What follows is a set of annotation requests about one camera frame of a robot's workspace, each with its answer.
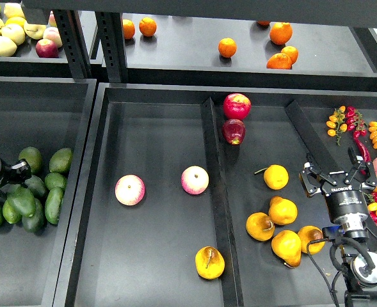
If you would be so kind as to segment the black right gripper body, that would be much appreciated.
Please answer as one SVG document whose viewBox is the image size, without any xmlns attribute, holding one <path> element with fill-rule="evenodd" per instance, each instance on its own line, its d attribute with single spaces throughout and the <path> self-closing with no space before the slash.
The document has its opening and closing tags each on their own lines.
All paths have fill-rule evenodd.
<svg viewBox="0 0 377 307">
<path fill-rule="evenodd" d="M 364 190 L 372 188 L 357 188 L 346 185 L 344 183 L 345 173 L 347 172 L 328 173 L 337 181 L 336 186 L 329 183 L 321 184 L 316 179 L 309 178 L 314 185 L 318 186 L 318 189 L 306 189 L 303 186 L 303 170 L 300 171 L 299 177 L 308 197 L 313 197 L 316 194 L 321 194 L 324 197 L 330 221 L 342 228 L 344 236 L 352 239 L 366 239 L 368 234 L 365 221 L 369 216 L 369 211 Z"/>
</svg>

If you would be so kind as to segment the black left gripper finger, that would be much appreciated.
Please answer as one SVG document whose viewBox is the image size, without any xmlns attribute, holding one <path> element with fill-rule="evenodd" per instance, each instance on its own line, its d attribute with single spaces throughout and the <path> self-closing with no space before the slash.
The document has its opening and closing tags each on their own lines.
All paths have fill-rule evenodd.
<svg viewBox="0 0 377 307">
<path fill-rule="evenodd" d="M 31 178 L 31 167 L 27 160 L 21 159 L 15 165 L 7 165 L 5 173 L 9 184 L 23 184 Z"/>
</svg>

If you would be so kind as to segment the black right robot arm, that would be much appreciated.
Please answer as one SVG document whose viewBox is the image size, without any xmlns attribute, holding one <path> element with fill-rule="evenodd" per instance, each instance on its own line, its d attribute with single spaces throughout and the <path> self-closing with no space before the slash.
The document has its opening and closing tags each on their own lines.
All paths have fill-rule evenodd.
<svg viewBox="0 0 377 307">
<path fill-rule="evenodd" d="M 349 171 L 323 171 L 308 153 L 299 178 L 308 197 L 321 194 L 325 199 L 331 226 L 324 227 L 320 239 L 310 239 L 307 251 L 315 244 L 330 242 L 329 257 L 337 276 L 346 285 L 345 306 L 369 306 L 377 302 L 377 236 L 367 224 L 370 213 L 364 190 L 376 187 L 373 164 L 349 148 Z"/>
</svg>

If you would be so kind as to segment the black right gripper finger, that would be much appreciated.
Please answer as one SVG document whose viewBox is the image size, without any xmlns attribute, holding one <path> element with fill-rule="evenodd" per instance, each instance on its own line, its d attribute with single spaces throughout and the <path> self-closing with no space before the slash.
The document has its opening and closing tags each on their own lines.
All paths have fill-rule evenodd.
<svg viewBox="0 0 377 307">
<path fill-rule="evenodd" d="M 373 162 L 365 162 L 360 156 L 359 150 L 357 151 L 353 147 L 348 148 L 348 155 L 352 167 L 345 173 L 344 183 L 357 188 L 375 188 L 377 178 Z"/>
<path fill-rule="evenodd" d="M 330 175 L 326 174 L 321 170 L 321 168 L 316 164 L 315 159 L 311 153 L 306 154 L 306 162 L 303 166 L 303 186 L 306 189 L 318 189 L 318 186 L 314 185 L 309 178 L 316 179 L 319 183 L 329 183 L 332 186 L 337 185 L 337 181 L 334 180 Z"/>
</svg>

